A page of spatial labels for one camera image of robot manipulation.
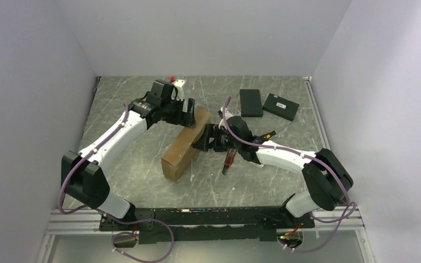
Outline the red utility knife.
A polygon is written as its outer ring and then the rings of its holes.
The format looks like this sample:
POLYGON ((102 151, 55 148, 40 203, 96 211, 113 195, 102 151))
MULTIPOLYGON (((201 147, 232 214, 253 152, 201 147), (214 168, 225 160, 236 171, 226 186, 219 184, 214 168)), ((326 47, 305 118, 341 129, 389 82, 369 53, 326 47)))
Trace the red utility knife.
POLYGON ((226 175, 228 169, 233 164, 234 157, 235 157, 236 153, 237 153, 236 149, 233 149, 233 148, 228 149, 227 155, 226 155, 226 158, 225 158, 225 161, 224 161, 224 166, 223 166, 222 171, 221 171, 221 173, 223 175, 226 175))

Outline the brown cardboard express box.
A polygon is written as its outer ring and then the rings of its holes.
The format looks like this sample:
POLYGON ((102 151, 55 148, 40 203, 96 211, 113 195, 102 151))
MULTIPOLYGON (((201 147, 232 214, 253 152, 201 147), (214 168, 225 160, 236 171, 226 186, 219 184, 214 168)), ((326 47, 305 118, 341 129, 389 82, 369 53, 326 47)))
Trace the brown cardboard express box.
POLYGON ((197 108, 195 119, 196 124, 191 128, 183 128, 162 156, 162 172, 169 180, 177 181, 191 164, 198 152, 193 144, 203 135, 206 125, 211 120, 211 113, 203 108, 197 108))

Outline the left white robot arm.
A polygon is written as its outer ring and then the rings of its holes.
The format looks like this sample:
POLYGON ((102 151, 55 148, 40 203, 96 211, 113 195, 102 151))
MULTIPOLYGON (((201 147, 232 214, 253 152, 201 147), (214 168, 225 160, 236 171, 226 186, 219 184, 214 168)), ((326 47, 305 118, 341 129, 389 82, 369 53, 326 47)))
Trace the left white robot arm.
POLYGON ((133 140, 154 124, 164 121, 192 127, 196 123, 195 101, 185 97, 185 82, 184 79, 155 80, 143 97, 124 103, 122 115, 103 135, 79 152, 64 154, 59 212, 68 215, 78 211, 63 209, 65 196, 69 195, 81 202, 82 208, 89 207, 112 217, 122 230, 134 226, 135 205, 113 192, 104 172, 133 140))

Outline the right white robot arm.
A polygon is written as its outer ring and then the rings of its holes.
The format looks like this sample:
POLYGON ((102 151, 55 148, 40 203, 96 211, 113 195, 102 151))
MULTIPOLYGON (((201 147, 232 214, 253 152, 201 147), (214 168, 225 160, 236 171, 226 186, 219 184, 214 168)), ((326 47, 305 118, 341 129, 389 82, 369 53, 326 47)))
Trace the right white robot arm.
POLYGON ((236 150, 248 162, 301 175, 307 189, 282 205, 280 220, 286 227, 294 227, 303 215, 314 210, 332 211, 346 199, 354 181, 331 150, 296 150, 273 142, 273 135, 270 132, 256 136, 240 116, 232 116, 222 125, 207 124, 193 147, 203 152, 236 150))

